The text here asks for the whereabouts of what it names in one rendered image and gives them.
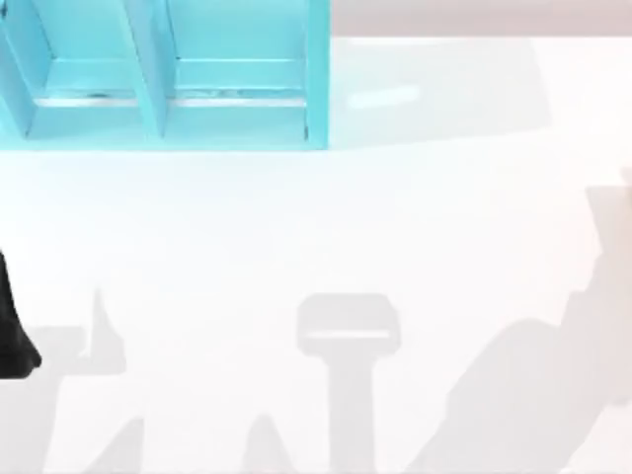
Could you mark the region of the light blue rack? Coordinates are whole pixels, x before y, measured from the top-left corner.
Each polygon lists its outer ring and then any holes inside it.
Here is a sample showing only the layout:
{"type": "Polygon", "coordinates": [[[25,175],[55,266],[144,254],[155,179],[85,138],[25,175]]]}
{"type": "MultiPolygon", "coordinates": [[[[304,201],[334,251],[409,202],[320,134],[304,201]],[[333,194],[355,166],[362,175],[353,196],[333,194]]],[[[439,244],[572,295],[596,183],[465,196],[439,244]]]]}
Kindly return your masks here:
{"type": "Polygon", "coordinates": [[[0,151],[321,150],[332,0],[0,0],[0,151]]]}

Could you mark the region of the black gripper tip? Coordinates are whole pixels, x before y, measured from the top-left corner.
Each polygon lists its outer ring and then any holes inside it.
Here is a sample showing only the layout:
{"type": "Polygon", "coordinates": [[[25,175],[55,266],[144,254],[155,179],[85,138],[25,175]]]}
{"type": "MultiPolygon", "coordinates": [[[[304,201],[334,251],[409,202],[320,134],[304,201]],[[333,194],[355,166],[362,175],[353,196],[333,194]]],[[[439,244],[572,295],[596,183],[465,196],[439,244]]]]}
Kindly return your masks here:
{"type": "Polygon", "coordinates": [[[16,310],[6,259],[0,251],[0,380],[27,378],[41,364],[40,352],[16,310]]]}

